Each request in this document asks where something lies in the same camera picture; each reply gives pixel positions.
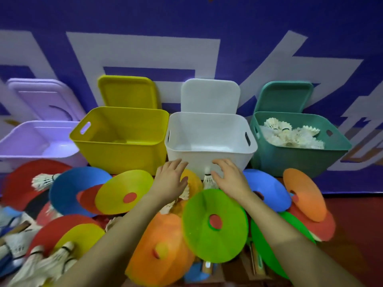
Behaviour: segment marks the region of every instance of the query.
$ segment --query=hand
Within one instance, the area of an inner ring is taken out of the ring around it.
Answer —
[[[181,174],[188,165],[188,162],[181,162],[181,159],[168,161],[157,168],[156,178],[148,194],[156,196],[162,206],[176,200],[188,185],[188,177],[181,179]]]
[[[246,177],[230,159],[214,159],[212,162],[222,169],[223,178],[215,171],[211,172],[211,176],[224,193],[238,202],[246,197],[247,193],[251,193]]]

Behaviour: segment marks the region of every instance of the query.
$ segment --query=forearm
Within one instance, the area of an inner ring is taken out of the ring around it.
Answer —
[[[121,286],[142,234],[161,207],[158,199],[145,195],[55,286]]]
[[[256,194],[248,192],[238,202],[258,225],[294,286],[363,286]]]

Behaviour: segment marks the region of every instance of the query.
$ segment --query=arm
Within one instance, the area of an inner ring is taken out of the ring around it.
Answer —
[[[250,214],[296,287],[363,286],[337,262],[287,223],[251,191],[245,176],[229,159],[216,159],[224,174],[212,171],[220,189]]]
[[[184,191],[180,177],[187,162],[169,161],[157,169],[153,185],[135,207],[68,270],[55,287],[121,286],[127,264],[147,225],[160,209]]]

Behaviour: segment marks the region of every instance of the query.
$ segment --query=teal lid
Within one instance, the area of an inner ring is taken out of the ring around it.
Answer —
[[[301,113],[313,90],[310,82],[269,82],[261,90],[254,113]]]

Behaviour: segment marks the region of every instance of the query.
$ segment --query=yellow lid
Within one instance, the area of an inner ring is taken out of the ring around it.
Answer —
[[[98,88],[105,106],[161,109],[156,84],[149,78],[102,75]]]

